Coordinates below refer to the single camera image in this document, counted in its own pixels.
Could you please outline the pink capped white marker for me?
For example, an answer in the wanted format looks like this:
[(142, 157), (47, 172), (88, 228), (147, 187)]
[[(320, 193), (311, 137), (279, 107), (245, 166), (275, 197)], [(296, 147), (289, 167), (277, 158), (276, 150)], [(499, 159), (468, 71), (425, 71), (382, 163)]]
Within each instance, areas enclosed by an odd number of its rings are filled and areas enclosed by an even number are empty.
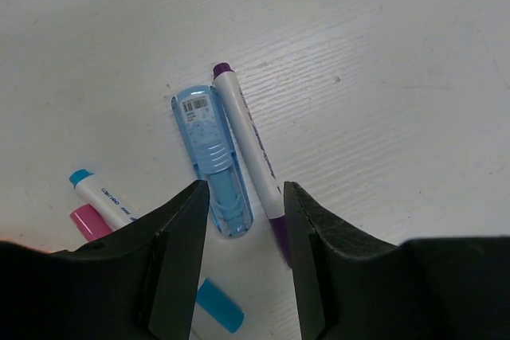
[(99, 240), (113, 232), (102, 216), (89, 204), (75, 209), (69, 216), (87, 242)]

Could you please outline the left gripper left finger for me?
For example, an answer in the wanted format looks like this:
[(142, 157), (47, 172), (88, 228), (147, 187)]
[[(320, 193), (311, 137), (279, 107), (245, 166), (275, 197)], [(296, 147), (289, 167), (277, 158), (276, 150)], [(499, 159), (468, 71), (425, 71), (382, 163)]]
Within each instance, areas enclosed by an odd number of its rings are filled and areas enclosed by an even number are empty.
[(202, 264), (209, 189), (75, 251), (1, 244), (4, 339), (186, 339)]

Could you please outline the purple capped white marker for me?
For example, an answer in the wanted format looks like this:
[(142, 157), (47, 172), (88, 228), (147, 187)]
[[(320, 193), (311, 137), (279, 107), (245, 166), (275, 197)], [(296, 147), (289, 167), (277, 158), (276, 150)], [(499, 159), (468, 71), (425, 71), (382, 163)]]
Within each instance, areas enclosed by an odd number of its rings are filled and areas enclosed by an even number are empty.
[(234, 70), (226, 62), (213, 68), (213, 86), (226, 116), (266, 217), (287, 264), (291, 263), (284, 200)]

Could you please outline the blue capped white marker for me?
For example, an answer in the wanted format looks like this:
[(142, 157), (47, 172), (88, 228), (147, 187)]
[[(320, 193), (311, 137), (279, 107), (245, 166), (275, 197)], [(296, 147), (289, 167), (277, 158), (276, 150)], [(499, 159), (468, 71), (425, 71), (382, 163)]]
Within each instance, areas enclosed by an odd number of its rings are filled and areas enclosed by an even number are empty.
[[(141, 214), (93, 172), (75, 171), (69, 182), (85, 204), (92, 206), (115, 232), (131, 224)], [(242, 309), (220, 287), (205, 276), (198, 281), (196, 304), (231, 334), (244, 322)]]

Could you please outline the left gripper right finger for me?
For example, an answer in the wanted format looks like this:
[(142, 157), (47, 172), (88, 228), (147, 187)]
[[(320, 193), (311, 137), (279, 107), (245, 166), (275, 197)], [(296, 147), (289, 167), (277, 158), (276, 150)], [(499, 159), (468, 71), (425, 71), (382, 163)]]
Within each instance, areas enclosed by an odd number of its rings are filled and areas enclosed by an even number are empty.
[(302, 338), (508, 338), (506, 236), (389, 244), (295, 182), (284, 210)]

